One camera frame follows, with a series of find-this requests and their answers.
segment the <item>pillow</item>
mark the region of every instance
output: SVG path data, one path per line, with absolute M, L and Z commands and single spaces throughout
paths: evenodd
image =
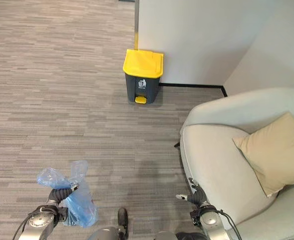
M 234 137 L 270 197 L 294 184 L 294 118 L 286 113 L 268 126 L 245 137 Z

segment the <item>yellow foot pedal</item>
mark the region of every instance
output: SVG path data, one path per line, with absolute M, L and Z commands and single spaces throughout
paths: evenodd
M 144 96 L 137 96 L 135 102 L 138 104 L 146 104 L 147 98 L 145 98 Z

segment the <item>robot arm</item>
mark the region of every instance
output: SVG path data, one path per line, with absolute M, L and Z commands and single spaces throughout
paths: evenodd
M 68 217 L 68 208 L 59 207 L 60 202 L 77 189 L 77 184 L 72 188 L 53 189 L 46 204 L 38 206 L 21 223 L 22 233 L 19 240 L 46 240 L 58 222 L 64 222 Z
M 196 192 L 192 195 L 179 194 L 176 195 L 176 198 L 189 201 L 197 206 L 196 210 L 190 212 L 193 224 L 195 226 L 201 226 L 209 240 L 231 240 L 222 224 L 219 214 L 222 214 L 225 217 L 230 216 L 221 210 L 217 210 L 213 205 L 210 205 L 206 193 L 193 178 L 189 178 L 189 181 L 193 184 L 192 187 Z M 241 236 L 234 223 L 234 226 L 232 224 L 230 225 L 235 229 L 239 240 L 241 240 Z

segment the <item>blue plastic bag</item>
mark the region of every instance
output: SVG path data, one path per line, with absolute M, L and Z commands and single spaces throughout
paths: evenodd
M 93 203 L 89 186 L 85 181 L 87 170 L 87 161 L 73 161 L 69 179 L 50 167 L 43 169 L 37 176 L 40 185 L 52 189 L 65 189 L 74 184 L 79 185 L 79 188 L 63 201 L 63 205 L 68 207 L 68 218 L 64 222 L 66 226 L 79 225 L 86 228 L 98 221 L 98 208 Z

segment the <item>trash can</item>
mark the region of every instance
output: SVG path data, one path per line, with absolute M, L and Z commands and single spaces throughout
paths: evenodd
M 128 99 L 139 104 L 153 103 L 163 73 L 163 54 L 127 49 L 123 71 L 126 75 Z

